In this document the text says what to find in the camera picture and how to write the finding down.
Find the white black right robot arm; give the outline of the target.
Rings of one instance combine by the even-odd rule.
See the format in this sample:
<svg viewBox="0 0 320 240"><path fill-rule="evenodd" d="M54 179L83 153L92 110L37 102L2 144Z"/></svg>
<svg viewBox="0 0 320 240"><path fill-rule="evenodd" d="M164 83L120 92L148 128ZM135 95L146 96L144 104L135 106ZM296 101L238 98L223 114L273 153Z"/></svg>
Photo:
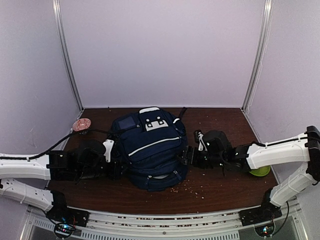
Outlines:
<svg viewBox="0 0 320 240"><path fill-rule="evenodd" d="M320 181L320 131L313 125L284 140L252 142L233 147L223 131L196 131L198 147L187 146L180 155L183 164L201 169L222 167L248 173L262 167L300 162L301 166L279 185L264 194L256 210L259 220L268 220L286 201Z"/></svg>

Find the navy blue student backpack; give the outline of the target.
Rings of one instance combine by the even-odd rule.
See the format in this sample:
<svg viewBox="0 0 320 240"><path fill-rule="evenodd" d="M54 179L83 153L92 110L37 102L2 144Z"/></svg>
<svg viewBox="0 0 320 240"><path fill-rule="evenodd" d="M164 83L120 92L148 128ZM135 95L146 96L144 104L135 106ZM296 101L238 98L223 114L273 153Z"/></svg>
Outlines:
<svg viewBox="0 0 320 240"><path fill-rule="evenodd" d="M129 181L149 192L164 191L183 182L188 166L180 159L188 146L182 118L159 108L148 107L116 118L113 157L123 163Z"/></svg>

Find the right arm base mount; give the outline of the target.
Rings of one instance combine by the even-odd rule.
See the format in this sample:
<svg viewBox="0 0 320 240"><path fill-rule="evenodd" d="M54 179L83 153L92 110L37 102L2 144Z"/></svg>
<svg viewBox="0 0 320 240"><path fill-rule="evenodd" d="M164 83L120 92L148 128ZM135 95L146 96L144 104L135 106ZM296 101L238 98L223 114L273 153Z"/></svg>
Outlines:
<svg viewBox="0 0 320 240"><path fill-rule="evenodd" d="M275 219L283 216L281 207L271 203L271 198L264 196L262 203L258 207L241 210L239 219L242 226L254 225L255 233L259 237L272 238L275 236L285 225L290 212L288 201L286 202L287 213L285 219L280 227L276 228Z"/></svg>

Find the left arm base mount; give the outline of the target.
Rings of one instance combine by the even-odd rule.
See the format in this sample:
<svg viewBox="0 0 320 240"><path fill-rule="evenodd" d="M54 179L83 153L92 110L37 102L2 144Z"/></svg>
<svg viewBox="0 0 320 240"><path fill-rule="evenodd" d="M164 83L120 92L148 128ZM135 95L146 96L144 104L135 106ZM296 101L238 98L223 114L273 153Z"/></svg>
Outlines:
<svg viewBox="0 0 320 240"><path fill-rule="evenodd" d="M45 211L45 216L53 224L53 233L58 239L69 238L76 227L86 227L90 213L86 210L75 209L67 206L65 195L58 191L50 191L52 195L50 210Z"/></svg>

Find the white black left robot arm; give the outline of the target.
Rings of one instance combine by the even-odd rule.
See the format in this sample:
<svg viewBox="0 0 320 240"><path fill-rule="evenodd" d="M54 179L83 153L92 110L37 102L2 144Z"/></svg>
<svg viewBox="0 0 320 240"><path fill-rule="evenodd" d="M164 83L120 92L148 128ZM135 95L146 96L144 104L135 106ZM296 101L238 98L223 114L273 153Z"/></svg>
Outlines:
<svg viewBox="0 0 320 240"><path fill-rule="evenodd" d="M0 194L21 204L28 204L45 212L52 211L61 222L72 218L72 211L63 193L39 189L19 179L68 181L107 177L118 180L122 164L112 155L114 141L86 140L78 148L63 151L49 150L38 155L0 156Z"/></svg>

